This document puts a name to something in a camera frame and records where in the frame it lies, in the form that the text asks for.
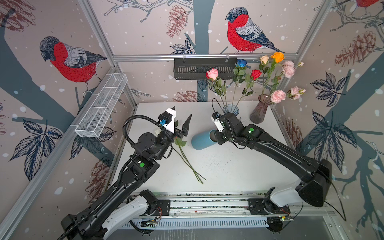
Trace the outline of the orange artificial rose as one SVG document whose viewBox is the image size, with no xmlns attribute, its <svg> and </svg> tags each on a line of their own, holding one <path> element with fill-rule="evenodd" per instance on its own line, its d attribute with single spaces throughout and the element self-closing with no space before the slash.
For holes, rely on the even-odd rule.
<svg viewBox="0 0 384 240">
<path fill-rule="evenodd" d="M 272 78 L 272 73 L 275 71 L 278 63 L 282 62 L 285 59 L 285 56 L 281 52 L 275 52 L 271 56 L 271 59 L 272 59 L 271 66 L 268 70 L 268 77 L 272 83 L 270 93 L 274 92 L 277 89 L 279 80 L 281 79 L 281 74 L 275 73 L 275 76 Z"/>
</svg>

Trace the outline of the pink artificial rose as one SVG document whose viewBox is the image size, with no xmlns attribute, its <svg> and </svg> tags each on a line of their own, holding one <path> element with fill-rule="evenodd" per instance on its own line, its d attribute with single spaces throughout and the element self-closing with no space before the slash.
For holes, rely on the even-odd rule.
<svg viewBox="0 0 384 240">
<path fill-rule="evenodd" d="M 208 87 L 209 89 L 217 94 L 221 100 L 224 106 L 226 106 L 227 103 L 227 88 L 226 88 L 226 81 L 222 80 L 219 77 L 219 71 L 218 69 L 211 69 L 206 72 L 206 77 L 208 81 Z"/>
</svg>

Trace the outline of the blue artificial rose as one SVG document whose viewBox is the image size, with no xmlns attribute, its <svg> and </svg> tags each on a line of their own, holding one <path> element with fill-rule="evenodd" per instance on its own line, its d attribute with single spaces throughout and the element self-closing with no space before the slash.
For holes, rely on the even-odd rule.
<svg viewBox="0 0 384 240">
<path fill-rule="evenodd" d="M 246 69 L 247 69 L 247 61 L 244 59 L 238 59 L 234 68 L 234 77 L 233 77 L 234 95 L 233 95 L 232 104 L 234 104 L 238 84 L 242 83 L 245 80 Z"/>
</svg>

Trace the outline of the blue purple glass vase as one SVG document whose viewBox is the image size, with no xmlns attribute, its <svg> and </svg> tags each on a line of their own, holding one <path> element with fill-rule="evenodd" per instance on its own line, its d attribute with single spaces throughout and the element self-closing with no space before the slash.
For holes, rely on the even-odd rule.
<svg viewBox="0 0 384 240">
<path fill-rule="evenodd" d="M 225 114 L 232 113 L 237 116 L 240 113 L 240 110 L 236 105 L 228 104 L 223 107 L 223 112 Z"/>
</svg>

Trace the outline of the pink peony spray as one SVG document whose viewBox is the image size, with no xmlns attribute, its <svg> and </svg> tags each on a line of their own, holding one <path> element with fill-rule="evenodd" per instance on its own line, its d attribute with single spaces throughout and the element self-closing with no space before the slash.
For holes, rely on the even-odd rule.
<svg viewBox="0 0 384 240">
<path fill-rule="evenodd" d="M 283 61 L 279 66 L 281 69 L 277 71 L 277 89 L 284 90 L 295 75 L 297 69 L 304 66 L 304 62 L 294 63 L 293 61 Z"/>
<path fill-rule="evenodd" d="M 284 101 L 286 98 L 291 100 L 299 100 L 305 92 L 306 89 L 301 89 L 299 87 L 293 87 L 287 92 L 284 92 L 282 90 L 276 90 L 271 94 L 270 99 L 272 103 L 275 104 Z"/>
</svg>

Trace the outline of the red artificial rose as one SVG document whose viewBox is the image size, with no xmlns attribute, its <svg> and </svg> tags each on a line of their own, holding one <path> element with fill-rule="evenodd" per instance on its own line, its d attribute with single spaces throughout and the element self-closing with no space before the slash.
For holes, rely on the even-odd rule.
<svg viewBox="0 0 384 240">
<path fill-rule="evenodd" d="M 259 77 L 262 75 L 262 72 L 260 70 L 252 70 L 250 74 L 244 74 L 244 75 L 240 75 L 240 72 L 243 71 L 245 72 L 245 70 L 240 70 L 237 74 L 237 78 L 238 78 L 238 81 L 237 83 L 238 84 L 244 84 L 244 88 L 242 90 L 242 95 L 241 97 L 239 98 L 236 106 L 238 106 L 238 104 L 240 103 L 240 101 L 246 97 L 246 96 L 250 96 L 254 93 L 253 91 L 253 86 L 255 85 L 255 83 L 257 82 L 257 80 L 259 79 Z"/>
<path fill-rule="evenodd" d="M 187 142 L 186 141 L 183 141 L 181 138 L 179 137 L 175 137 L 174 138 L 175 140 L 175 145 L 178 147 L 178 150 L 176 147 L 173 147 L 173 150 L 176 151 L 176 153 L 181 157 L 182 161 L 187 165 L 187 167 L 189 169 L 192 170 L 193 174 L 195 175 L 197 181 L 200 183 L 200 184 L 204 184 L 203 180 L 206 180 L 206 178 L 204 178 L 202 175 L 200 175 L 195 169 L 194 167 L 192 166 L 192 164 L 190 163 L 190 161 L 188 160 L 186 154 L 184 153 L 183 151 L 183 147 L 186 146 Z"/>
</svg>

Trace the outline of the teal ceramic vase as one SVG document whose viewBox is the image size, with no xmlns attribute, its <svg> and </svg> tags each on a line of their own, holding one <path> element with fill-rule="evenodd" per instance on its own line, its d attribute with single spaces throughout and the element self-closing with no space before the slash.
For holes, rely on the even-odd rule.
<svg viewBox="0 0 384 240">
<path fill-rule="evenodd" d="M 191 144 L 195 150 L 203 150 L 217 143 L 216 130 L 206 131 L 192 137 Z"/>
</svg>

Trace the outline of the white artificial rose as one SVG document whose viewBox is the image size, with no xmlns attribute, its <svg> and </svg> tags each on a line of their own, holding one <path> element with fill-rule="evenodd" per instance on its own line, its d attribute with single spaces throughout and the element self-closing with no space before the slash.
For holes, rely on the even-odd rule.
<svg viewBox="0 0 384 240">
<path fill-rule="evenodd" d="M 162 132 L 161 129 L 156 129 L 156 130 L 155 130 L 155 136 L 157 137 L 161 132 Z"/>
</svg>

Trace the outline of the cream peach artificial rose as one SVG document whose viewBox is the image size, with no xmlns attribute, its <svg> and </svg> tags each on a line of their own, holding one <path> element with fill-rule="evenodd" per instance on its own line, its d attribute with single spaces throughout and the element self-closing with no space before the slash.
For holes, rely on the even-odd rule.
<svg viewBox="0 0 384 240">
<path fill-rule="evenodd" d="M 260 65 L 259 65 L 259 70 L 263 73 L 263 88 L 262 88 L 262 95 L 265 92 L 266 89 L 266 83 L 267 80 L 269 79 L 269 56 L 264 55 L 260 58 Z"/>
</svg>

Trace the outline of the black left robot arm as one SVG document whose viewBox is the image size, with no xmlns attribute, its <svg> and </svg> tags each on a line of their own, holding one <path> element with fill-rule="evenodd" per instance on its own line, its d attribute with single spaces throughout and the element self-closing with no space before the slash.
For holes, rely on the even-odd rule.
<svg viewBox="0 0 384 240">
<path fill-rule="evenodd" d="M 175 138 L 186 137 L 189 133 L 191 117 L 188 117 L 181 129 L 174 126 L 175 112 L 166 110 L 159 115 L 158 121 L 147 116 L 134 115 L 123 124 L 123 135 L 134 149 L 134 153 L 121 168 L 115 183 L 92 205 L 77 215 L 67 215 L 61 225 L 64 233 L 60 240 L 105 240 L 128 221 L 145 214 L 153 214 L 157 208 L 157 198 L 149 191 L 141 191 L 130 203 L 121 206 L 123 201 L 147 180 L 157 169 Z M 127 131 L 129 123 L 135 119 L 146 120 L 160 129 L 155 136 L 143 133 L 137 142 L 130 139 Z"/>
</svg>

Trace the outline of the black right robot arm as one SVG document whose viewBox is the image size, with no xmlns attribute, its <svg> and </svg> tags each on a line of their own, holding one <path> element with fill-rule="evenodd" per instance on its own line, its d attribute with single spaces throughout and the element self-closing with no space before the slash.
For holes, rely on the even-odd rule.
<svg viewBox="0 0 384 240">
<path fill-rule="evenodd" d="M 215 139 L 219 145 L 231 142 L 238 149 L 249 148 L 260 152 L 288 170 L 299 179 L 286 188 L 271 188 L 269 200 L 276 206 L 305 202 L 314 207 L 322 207 L 332 184 L 332 164 L 302 155 L 274 139 L 262 128 L 250 124 L 244 126 L 233 114 L 224 115 L 214 112 L 211 116 L 215 123 Z"/>
</svg>

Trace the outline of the pink grey glass vase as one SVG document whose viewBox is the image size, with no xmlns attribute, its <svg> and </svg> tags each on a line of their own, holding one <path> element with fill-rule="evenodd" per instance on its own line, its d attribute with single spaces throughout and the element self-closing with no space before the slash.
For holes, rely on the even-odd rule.
<svg viewBox="0 0 384 240">
<path fill-rule="evenodd" d="M 269 95 L 262 94 L 258 97 L 258 104 L 250 115 L 250 120 L 254 124 L 260 124 L 264 121 L 268 107 L 273 103 Z"/>
</svg>

